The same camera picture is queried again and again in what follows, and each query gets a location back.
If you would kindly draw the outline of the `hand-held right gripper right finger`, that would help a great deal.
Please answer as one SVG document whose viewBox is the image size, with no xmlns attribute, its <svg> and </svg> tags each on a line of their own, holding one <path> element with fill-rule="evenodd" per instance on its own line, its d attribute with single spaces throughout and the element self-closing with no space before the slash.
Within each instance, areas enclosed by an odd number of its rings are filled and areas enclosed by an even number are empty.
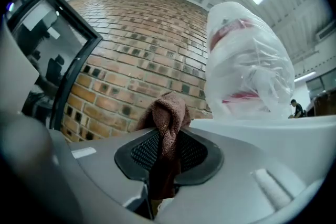
<svg viewBox="0 0 336 224">
<path fill-rule="evenodd" d="M 176 176 L 178 192 L 160 209 L 159 224 L 250 224 L 291 203 L 305 183 L 260 148 L 187 127 L 205 145 L 204 161 Z"/>
</svg>

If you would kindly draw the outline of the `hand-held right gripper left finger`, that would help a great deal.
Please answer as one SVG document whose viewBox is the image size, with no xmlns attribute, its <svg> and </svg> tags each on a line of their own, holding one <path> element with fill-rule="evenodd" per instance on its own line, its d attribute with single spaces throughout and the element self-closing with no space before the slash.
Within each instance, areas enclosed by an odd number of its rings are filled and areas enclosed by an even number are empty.
<svg viewBox="0 0 336 224">
<path fill-rule="evenodd" d="M 147 140 L 160 145 L 159 132 L 155 128 L 142 129 L 125 136 L 112 136 L 101 140 L 71 143 L 70 149 L 84 173 L 93 183 L 122 207 L 146 218 L 153 217 L 149 199 L 150 169 L 144 161 L 157 157 L 156 150 L 144 146 Z"/>
</svg>

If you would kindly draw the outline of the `white water dispenser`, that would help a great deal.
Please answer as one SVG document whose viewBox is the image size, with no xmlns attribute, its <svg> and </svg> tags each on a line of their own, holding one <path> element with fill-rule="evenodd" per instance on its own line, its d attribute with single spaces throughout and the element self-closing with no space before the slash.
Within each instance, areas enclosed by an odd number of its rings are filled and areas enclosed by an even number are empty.
<svg viewBox="0 0 336 224">
<path fill-rule="evenodd" d="M 252 144 L 310 185 L 336 158 L 336 115 L 279 120 L 194 119 L 190 126 Z"/>
</svg>

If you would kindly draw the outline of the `brown cloth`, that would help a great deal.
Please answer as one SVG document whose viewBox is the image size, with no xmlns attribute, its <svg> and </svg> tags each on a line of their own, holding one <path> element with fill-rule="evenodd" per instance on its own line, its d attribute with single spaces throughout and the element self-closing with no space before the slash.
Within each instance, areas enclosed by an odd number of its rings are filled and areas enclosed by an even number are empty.
<svg viewBox="0 0 336 224">
<path fill-rule="evenodd" d="M 190 123 L 191 116 L 184 99 L 171 91 L 154 100 L 135 125 L 135 131 L 155 127 L 160 134 L 158 160 L 150 171 L 149 196 L 152 200 L 175 196 L 174 178 L 181 173 L 178 134 Z"/>
</svg>

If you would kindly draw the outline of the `plastic-wrapped water bottle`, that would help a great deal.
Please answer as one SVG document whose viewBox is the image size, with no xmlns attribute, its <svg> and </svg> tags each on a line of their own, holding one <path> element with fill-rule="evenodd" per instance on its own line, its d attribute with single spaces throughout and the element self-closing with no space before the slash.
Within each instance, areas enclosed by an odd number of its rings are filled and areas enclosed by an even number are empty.
<svg viewBox="0 0 336 224">
<path fill-rule="evenodd" d="M 295 71 L 273 30 L 237 2 L 213 6 L 206 30 L 204 93 L 213 118 L 287 118 Z"/>
</svg>

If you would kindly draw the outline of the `black framed glass panel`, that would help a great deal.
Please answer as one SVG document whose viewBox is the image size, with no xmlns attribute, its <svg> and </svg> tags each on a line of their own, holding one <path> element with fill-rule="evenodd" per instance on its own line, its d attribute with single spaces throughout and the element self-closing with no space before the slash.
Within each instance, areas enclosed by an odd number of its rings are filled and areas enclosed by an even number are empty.
<svg viewBox="0 0 336 224">
<path fill-rule="evenodd" d="M 71 88 L 102 37 L 65 0 L 13 0 L 4 18 L 38 72 L 22 112 L 59 130 Z"/>
</svg>

